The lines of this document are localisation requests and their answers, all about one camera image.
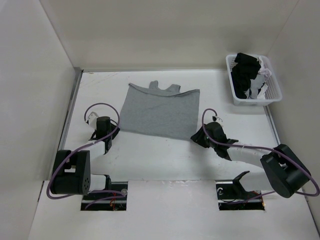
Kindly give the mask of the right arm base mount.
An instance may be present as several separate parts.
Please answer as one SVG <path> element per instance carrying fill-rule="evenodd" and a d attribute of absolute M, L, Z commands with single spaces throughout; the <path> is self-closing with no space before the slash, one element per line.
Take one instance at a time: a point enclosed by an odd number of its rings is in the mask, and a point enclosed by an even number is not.
<path fill-rule="evenodd" d="M 220 211 L 265 210 L 264 201 L 262 197 L 248 200 L 260 195 L 261 191 L 259 190 L 246 191 L 240 183 L 233 183 L 232 181 L 217 181 L 215 186 L 218 200 L 218 208 Z"/>

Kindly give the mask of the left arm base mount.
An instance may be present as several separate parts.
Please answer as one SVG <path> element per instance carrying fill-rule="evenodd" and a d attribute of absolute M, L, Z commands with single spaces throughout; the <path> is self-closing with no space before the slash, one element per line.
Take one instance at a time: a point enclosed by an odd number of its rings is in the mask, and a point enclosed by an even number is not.
<path fill-rule="evenodd" d="M 81 211 L 125 211 L 127 209 L 128 182 L 112 182 L 111 192 L 90 193 L 81 200 Z"/>

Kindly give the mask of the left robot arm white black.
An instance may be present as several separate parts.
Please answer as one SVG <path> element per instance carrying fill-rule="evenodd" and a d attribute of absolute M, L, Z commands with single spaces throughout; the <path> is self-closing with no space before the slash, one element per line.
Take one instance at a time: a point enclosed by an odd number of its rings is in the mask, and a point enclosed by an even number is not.
<path fill-rule="evenodd" d="M 95 128 L 88 143 L 78 150 L 63 149 L 56 153 L 47 189 L 49 194 L 85 196 L 95 192 L 103 200 L 112 195 L 110 176 L 92 174 L 91 162 L 109 152 L 120 129 L 108 116 L 91 114 L 87 122 Z"/>

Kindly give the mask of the grey tank top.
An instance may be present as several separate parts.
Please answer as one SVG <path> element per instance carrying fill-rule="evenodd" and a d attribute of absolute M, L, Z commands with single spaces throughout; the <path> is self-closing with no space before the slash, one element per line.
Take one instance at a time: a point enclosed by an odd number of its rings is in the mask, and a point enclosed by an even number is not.
<path fill-rule="evenodd" d="M 197 132 L 200 90 L 180 89 L 177 84 L 160 89 L 157 80 L 148 88 L 129 83 L 120 111 L 121 130 L 188 141 Z"/>

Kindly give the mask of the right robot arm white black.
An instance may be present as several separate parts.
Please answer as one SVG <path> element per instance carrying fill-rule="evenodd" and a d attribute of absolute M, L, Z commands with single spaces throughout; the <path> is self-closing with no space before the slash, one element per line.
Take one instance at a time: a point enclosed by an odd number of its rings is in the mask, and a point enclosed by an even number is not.
<path fill-rule="evenodd" d="M 311 180 L 310 171 L 285 144 L 274 148 L 245 145 L 228 138 L 216 121 L 203 124 L 190 139 L 203 148 L 214 149 L 222 159 L 261 167 L 271 189 L 283 198 L 298 193 Z"/>

